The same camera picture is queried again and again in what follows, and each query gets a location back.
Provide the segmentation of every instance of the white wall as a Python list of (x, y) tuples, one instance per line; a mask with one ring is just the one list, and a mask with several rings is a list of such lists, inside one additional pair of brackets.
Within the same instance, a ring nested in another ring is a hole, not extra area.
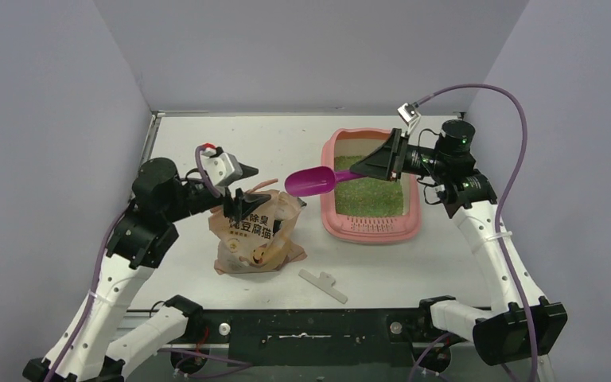
[[(527, 0), (95, 3), (154, 110), (394, 114), (482, 81)], [(473, 97), (427, 111), (464, 111)]]
[[(504, 217), (568, 325), (559, 380), (611, 380), (611, 2), (533, 0), (486, 80), (525, 106), (527, 160)], [(513, 106), (481, 91), (468, 113), (482, 171), (501, 192), (520, 142)]]
[(92, 2), (0, 1), (0, 381), (72, 320), (149, 120)]

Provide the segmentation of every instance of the white table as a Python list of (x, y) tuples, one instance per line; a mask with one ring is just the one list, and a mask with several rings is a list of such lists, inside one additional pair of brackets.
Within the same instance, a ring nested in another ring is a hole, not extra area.
[[(426, 116), (418, 129), (439, 131), (444, 121), (453, 118)], [(195, 167), (194, 148), (210, 142), (259, 168), (258, 176), (236, 182), (233, 188), (249, 189), (276, 177), (280, 182), (274, 187), (284, 189), (290, 173), (319, 166), (322, 145), (335, 130), (360, 127), (389, 129), (403, 123), (396, 116), (165, 116), (151, 157), (171, 158), (183, 175)], [(422, 138), (423, 145), (434, 142), (432, 134)], [(477, 264), (442, 206), (422, 203), (418, 235), (406, 243), (379, 247), (331, 236), (321, 223), (319, 197), (304, 199), (308, 206), (299, 217), (293, 240), (304, 247), (306, 260), (287, 264), (280, 272), (218, 275), (213, 264), (219, 240), (208, 229), (209, 215), (193, 216), (177, 223), (179, 240), (130, 308), (149, 309), (175, 294), (205, 309), (399, 308), (444, 294), (472, 306), (490, 305)], [(330, 273), (348, 302), (342, 305), (298, 277), (302, 268), (314, 275)]]

